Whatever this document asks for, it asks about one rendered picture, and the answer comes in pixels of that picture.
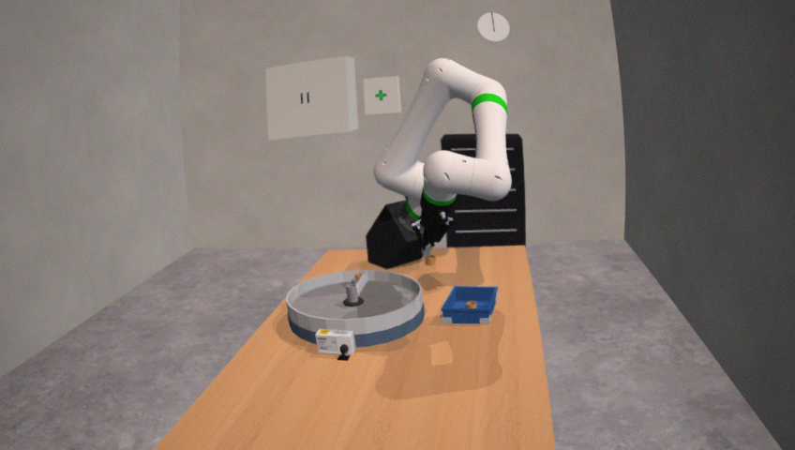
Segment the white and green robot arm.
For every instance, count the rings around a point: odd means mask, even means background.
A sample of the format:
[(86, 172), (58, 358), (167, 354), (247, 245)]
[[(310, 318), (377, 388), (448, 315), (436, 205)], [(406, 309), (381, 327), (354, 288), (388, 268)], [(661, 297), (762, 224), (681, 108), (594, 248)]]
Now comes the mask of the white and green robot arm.
[[(472, 103), (475, 158), (438, 151), (425, 163), (417, 161), (429, 132), (452, 98)], [(512, 179), (507, 166), (506, 118), (506, 93), (498, 82), (450, 59), (428, 64), (410, 109), (374, 166), (378, 184), (408, 200), (396, 212), (405, 231), (416, 235), (411, 222), (419, 220), (422, 210), (446, 219), (457, 194), (487, 201), (507, 195)]]

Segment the blue crate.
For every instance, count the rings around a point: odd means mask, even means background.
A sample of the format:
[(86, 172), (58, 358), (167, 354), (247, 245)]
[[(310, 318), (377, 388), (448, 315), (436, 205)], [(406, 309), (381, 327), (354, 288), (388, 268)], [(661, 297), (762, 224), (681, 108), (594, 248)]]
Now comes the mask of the blue crate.
[[(454, 286), (441, 308), (442, 323), (489, 324), (497, 291), (498, 287)], [(470, 301), (476, 302), (476, 308), (465, 308)]]

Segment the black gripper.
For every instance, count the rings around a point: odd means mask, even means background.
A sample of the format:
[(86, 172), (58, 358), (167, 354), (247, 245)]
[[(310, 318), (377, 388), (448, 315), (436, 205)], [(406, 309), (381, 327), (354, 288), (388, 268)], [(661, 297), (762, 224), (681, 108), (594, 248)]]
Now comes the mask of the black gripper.
[[(454, 224), (452, 216), (447, 217), (446, 219), (442, 217), (431, 217), (422, 210), (419, 220), (411, 222), (412, 229), (416, 232), (419, 245), (422, 246), (424, 258), (429, 257), (431, 248), (435, 246), (434, 242), (439, 243), (448, 229)], [(420, 225), (425, 228), (423, 238), (420, 233)]]

